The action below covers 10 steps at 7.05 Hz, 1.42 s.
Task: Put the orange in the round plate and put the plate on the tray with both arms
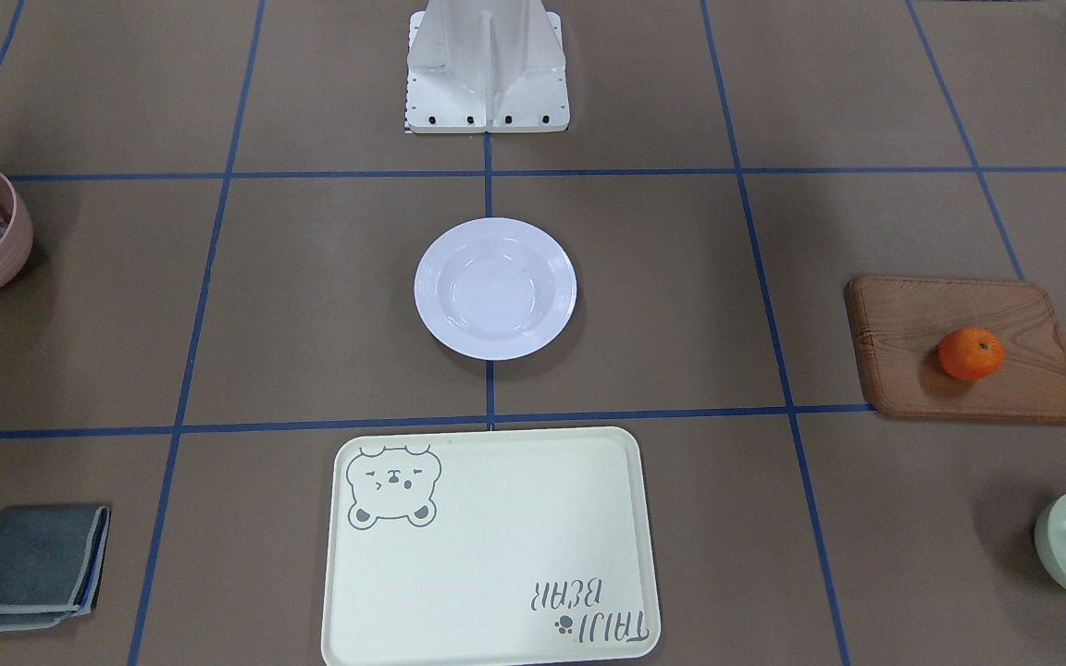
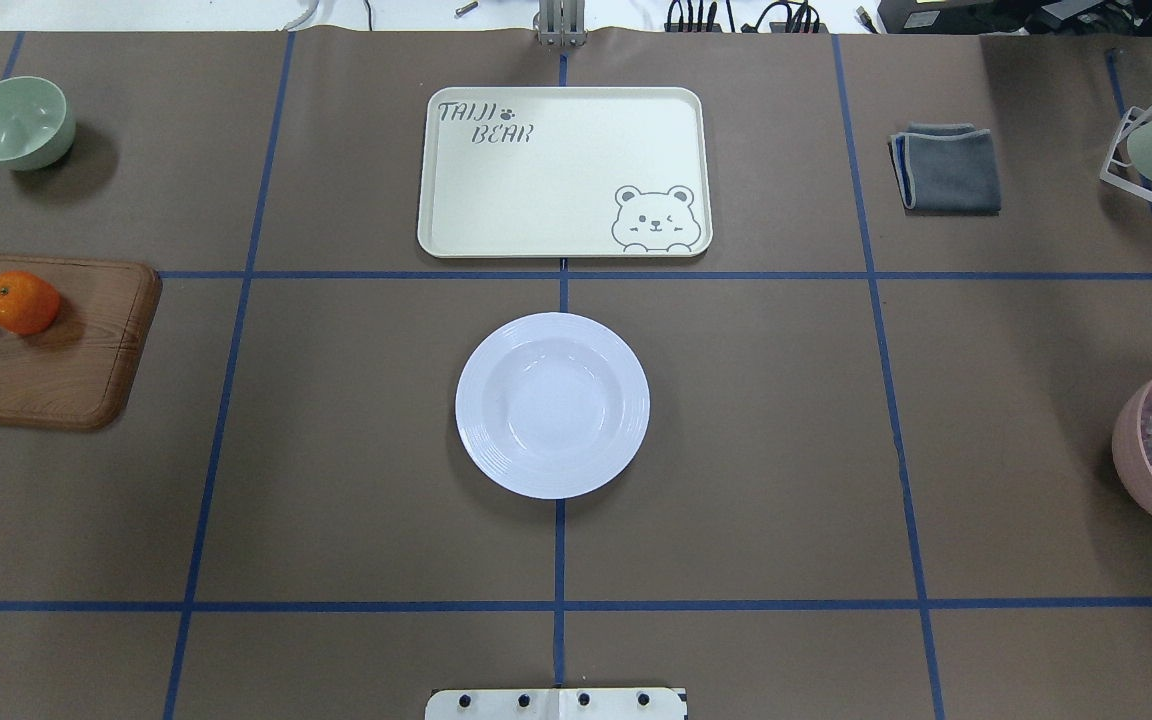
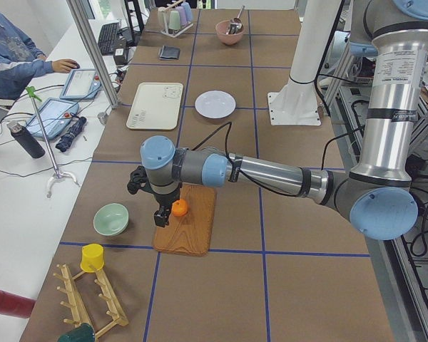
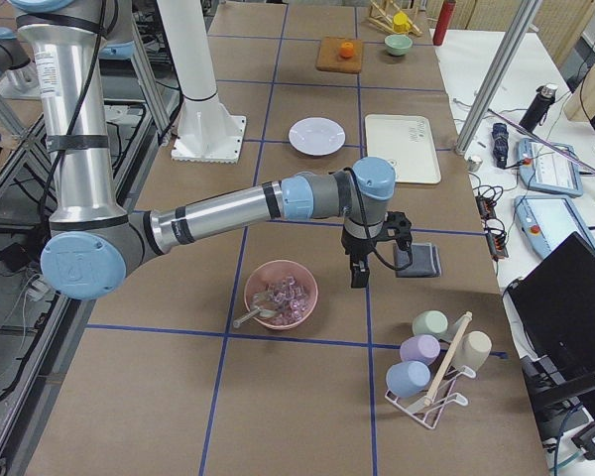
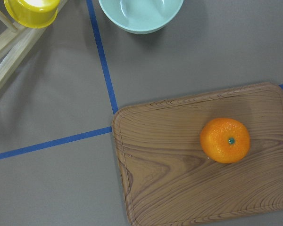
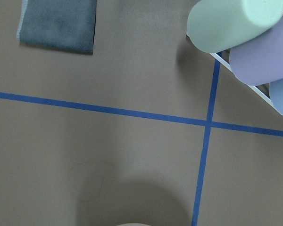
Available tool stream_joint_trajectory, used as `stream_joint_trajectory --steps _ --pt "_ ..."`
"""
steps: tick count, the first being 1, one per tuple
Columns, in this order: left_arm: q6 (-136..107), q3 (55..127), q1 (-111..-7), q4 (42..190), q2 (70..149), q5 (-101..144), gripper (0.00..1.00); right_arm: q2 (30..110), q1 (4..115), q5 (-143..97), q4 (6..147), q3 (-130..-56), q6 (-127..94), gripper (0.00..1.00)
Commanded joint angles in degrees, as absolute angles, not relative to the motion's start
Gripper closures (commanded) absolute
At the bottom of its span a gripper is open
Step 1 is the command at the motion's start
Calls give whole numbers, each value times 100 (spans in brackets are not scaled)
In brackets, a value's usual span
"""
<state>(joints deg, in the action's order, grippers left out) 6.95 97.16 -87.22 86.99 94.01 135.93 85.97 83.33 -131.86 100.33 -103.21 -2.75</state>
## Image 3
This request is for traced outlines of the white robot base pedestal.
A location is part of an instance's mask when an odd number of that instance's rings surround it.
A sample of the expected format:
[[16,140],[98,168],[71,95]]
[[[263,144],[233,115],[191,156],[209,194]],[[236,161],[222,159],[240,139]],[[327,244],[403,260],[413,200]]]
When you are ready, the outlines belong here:
[[341,8],[340,0],[307,2],[288,82],[267,95],[272,125],[321,125],[315,79]]

